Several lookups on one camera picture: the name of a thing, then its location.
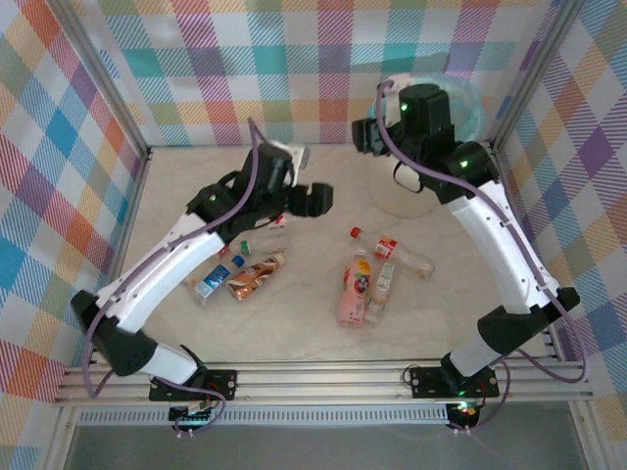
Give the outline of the clear bottle orange label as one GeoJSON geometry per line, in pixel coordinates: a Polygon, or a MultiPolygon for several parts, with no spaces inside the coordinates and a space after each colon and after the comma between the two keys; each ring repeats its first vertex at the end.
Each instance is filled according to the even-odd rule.
{"type": "Polygon", "coordinates": [[[423,279],[430,278],[435,270],[429,258],[419,254],[393,237],[363,230],[356,226],[351,229],[350,236],[368,248],[372,248],[376,258],[399,263],[423,279]]]}

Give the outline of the brown coffee drink bottle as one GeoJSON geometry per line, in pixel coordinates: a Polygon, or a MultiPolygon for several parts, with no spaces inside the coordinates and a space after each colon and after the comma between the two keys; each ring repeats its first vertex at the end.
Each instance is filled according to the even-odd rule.
{"type": "Polygon", "coordinates": [[[264,261],[242,270],[226,282],[226,288],[237,301],[243,301],[258,290],[285,263],[284,255],[273,253],[264,261]]]}

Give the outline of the pink peach drink bottle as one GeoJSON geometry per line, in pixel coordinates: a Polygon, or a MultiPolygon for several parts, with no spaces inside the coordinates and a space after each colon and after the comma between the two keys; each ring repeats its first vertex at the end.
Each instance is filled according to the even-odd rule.
{"type": "Polygon", "coordinates": [[[370,287],[371,267],[365,249],[356,249],[343,273],[343,293],[337,319],[340,325],[362,325],[366,309],[366,297],[370,287]]]}

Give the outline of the small bottle green-white label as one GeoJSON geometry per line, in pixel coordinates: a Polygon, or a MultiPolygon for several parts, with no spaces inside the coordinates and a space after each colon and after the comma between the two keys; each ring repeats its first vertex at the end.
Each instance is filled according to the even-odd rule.
{"type": "Polygon", "coordinates": [[[385,262],[370,289],[370,299],[366,307],[364,320],[378,323],[391,294],[396,265],[385,262]]]}

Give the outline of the water bottle blue label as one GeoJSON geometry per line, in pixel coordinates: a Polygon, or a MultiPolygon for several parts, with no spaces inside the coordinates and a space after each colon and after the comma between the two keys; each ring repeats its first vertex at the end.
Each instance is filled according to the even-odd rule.
{"type": "Polygon", "coordinates": [[[232,272],[244,265],[241,256],[234,256],[229,262],[222,262],[214,267],[194,287],[193,294],[200,305],[205,305],[209,297],[222,286],[232,272]]]}

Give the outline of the light blue bin liner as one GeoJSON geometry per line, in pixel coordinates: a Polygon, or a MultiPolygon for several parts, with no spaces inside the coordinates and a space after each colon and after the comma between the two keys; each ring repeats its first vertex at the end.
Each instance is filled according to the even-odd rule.
{"type": "MultiPolygon", "coordinates": [[[[436,72],[411,73],[414,84],[435,84],[449,96],[450,116],[458,141],[477,141],[485,125],[481,95],[466,78],[436,72]]],[[[382,100],[384,116],[385,99],[382,100]]]]}

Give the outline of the white round waste bin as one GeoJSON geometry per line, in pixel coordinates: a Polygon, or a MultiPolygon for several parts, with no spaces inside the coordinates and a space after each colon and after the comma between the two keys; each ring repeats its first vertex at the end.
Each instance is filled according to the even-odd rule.
{"type": "Polygon", "coordinates": [[[368,190],[376,206],[397,217],[421,217],[439,206],[434,193],[419,189],[418,175],[394,157],[369,162],[368,190]]]}

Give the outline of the clear bottle green cap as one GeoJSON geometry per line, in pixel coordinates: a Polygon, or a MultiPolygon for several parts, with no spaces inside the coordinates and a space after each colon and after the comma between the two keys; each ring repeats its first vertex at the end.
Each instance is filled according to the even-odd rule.
{"type": "Polygon", "coordinates": [[[283,253],[288,249],[288,237],[284,231],[268,230],[246,236],[239,244],[245,256],[283,253]]]}

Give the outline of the aluminium frame side rail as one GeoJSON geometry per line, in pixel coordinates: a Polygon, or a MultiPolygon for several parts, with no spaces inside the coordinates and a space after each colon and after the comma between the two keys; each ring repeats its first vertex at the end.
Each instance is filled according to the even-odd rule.
{"type": "Polygon", "coordinates": [[[126,257],[128,244],[132,234],[138,208],[141,202],[142,194],[145,188],[148,172],[151,165],[153,148],[149,147],[147,152],[142,156],[141,163],[138,167],[137,178],[132,188],[130,202],[121,225],[121,233],[118,246],[115,250],[114,257],[106,284],[116,283],[122,273],[123,263],[126,257]]]}
{"type": "Polygon", "coordinates": [[[504,332],[504,353],[511,353],[561,318],[555,306],[560,287],[523,233],[510,207],[498,159],[492,152],[488,154],[493,180],[481,190],[490,199],[492,215],[488,222],[494,247],[489,250],[489,260],[494,263],[504,309],[491,321],[504,332]]]}

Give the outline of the aluminium frame upright post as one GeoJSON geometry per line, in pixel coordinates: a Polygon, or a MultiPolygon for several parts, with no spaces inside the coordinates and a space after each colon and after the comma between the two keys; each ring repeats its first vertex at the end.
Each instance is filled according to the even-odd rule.
{"type": "Polygon", "coordinates": [[[486,140],[496,153],[504,148],[514,131],[584,3],[585,0],[549,0],[541,21],[533,25],[528,45],[524,41],[524,56],[517,63],[515,75],[487,132],[486,140]]]}
{"type": "Polygon", "coordinates": [[[75,47],[83,66],[102,92],[105,101],[111,106],[112,112],[120,122],[121,128],[127,133],[134,147],[140,152],[141,157],[147,160],[150,157],[151,146],[147,144],[143,137],[130,109],[124,102],[112,76],[90,40],[84,24],[75,12],[70,0],[46,1],[59,21],[60,26],[68,35],[70,42],[75,47]]]}

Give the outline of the aluminium mounting rail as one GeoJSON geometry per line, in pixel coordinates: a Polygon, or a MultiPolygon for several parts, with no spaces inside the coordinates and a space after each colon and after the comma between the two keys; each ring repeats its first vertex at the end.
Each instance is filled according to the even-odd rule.
{"type": "MultiPolygon", "coordinates": [[[[571,401],[594,397],[588,382],[565,384],[544,375],[523,359],[508,362],[511,383],[507,400],[571,401]]],[[[409,403],[410,387],[402,380],[402,361],[310,361],[218,363],[238,371],[235,405],[314,405],[409,403]]],[[[122,406],[147,404],[151,383],[146,375],[113,377],[96,399],[82,384],[78,368],[66,372],[56,405],[122,406]]]]}

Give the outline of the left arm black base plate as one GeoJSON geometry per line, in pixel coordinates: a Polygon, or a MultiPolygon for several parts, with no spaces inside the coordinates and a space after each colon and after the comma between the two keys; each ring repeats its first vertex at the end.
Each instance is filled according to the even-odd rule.
{"type": "MultiPolygon", "coordinates": [[[[152,378],[149,401],[198,401],[208,396],[199,392],[190,392],[167,385],[162,380],[152,378]]],[[[237,386],[237,371],[232,369],[198,370],[183,384],[184,387],[211,390],[220,393],[226,400],[233,400],[237,386]]]]}

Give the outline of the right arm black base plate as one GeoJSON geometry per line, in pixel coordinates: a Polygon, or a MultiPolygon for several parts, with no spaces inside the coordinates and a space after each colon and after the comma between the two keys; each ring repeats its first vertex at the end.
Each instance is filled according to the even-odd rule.
{"type": "Polygon", "coordinates": [[[439,367],[411,367],[408,381],[414,399],[487,399],[501,394],[496,373],[490,367],[485,367],[456,389],[443,378],[439,367]]]}

